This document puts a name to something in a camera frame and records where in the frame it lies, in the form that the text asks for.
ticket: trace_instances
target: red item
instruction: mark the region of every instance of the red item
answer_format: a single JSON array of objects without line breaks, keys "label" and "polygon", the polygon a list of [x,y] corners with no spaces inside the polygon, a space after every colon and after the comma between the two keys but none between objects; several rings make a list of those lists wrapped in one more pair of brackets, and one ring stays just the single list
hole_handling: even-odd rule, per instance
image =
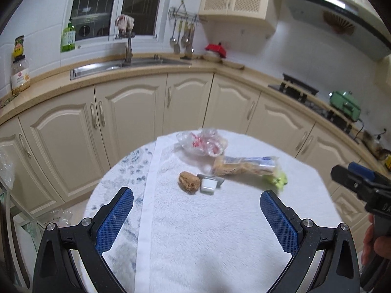
[{"label": "red item", "polygon": [[224,47],[221,46],[221,43],[219,43],[218,45],[209,44],[208,46],[205,47],[205,50],[218,52],[220,54],[220,57],[222,57],[222,58],[226,58],[226,56],[227,56],[227,51],[224,49]]}]

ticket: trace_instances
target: glass jar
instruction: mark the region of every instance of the glass jar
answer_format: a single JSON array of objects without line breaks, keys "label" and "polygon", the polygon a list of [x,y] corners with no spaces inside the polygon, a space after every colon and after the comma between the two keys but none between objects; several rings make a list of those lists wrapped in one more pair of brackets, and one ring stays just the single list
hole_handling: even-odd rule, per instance
[{"label": "glass jar", "polygon": [[30,87],[29,62],[25,55],[17,56],[11,65],[12,93],[17,95]]}]

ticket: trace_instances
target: jar lid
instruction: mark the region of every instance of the jar lid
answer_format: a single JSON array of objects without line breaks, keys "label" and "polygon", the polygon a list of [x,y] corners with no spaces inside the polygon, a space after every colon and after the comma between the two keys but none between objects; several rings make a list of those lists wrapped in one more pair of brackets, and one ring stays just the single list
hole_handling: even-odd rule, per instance
[{"label": "jar lid", "polygon": [[15,59],[14,59],[14,63],[16,63],[16,62],[18,62],[18,61],[20,61],[20,60],[22,60],[22,59],[25,59],[25,58],[26,58],[25,55],[16,56]]}]

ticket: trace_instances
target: small white box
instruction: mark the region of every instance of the small white box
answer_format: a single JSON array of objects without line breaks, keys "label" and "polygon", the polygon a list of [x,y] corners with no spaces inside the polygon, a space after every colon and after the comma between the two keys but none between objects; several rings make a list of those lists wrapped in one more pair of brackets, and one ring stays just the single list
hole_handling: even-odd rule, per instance
[{"label": "small white box", "polygon": [[203,178],[201,181],[201,191],[204,193],[213,194],[217,187],[217,181],[211,178]]}]

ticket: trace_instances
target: green cooking pot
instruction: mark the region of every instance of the green cooking pot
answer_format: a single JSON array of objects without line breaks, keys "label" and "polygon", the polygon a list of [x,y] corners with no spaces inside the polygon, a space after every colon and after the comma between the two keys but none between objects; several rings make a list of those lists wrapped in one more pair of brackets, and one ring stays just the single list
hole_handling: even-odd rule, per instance
[{"label": "green cooking pot", "polygon": [[361,109],[350,91],[334,91],[330,96],[330,104],[354,122],[360,117]]}]

